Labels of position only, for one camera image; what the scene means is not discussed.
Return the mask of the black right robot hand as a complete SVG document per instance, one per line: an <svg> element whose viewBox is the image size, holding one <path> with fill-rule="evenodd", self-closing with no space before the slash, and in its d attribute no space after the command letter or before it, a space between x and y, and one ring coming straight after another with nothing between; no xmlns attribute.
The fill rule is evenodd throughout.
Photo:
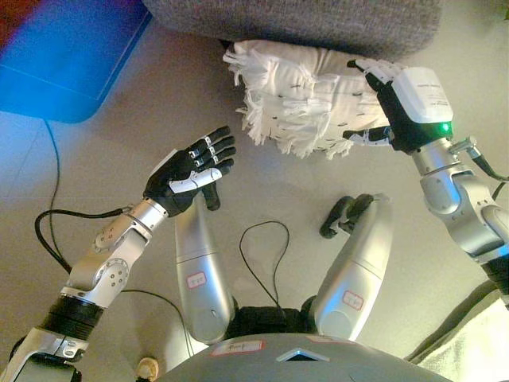
<svg viewBox="0 0 509 382"><path fill-rule="evenodd" d="M438 139L453 137L453 109L434 70L373 59L350 60L347 66L364 74L388 124L346 130L343 138L412 154Z"/></svg>

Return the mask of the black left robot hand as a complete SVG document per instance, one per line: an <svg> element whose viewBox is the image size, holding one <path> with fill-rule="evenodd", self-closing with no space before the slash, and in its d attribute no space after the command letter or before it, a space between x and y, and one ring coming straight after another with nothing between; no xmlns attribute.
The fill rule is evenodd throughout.
<svg viewBox="0 0 509 382"><path fill-rule="evenodd" d="M207 208L215 211L220 208L216 181L230 172L235 153L230 127L220 127L163 159L150 175L143 197L174 217L185 212L202 193Z"/></svg>

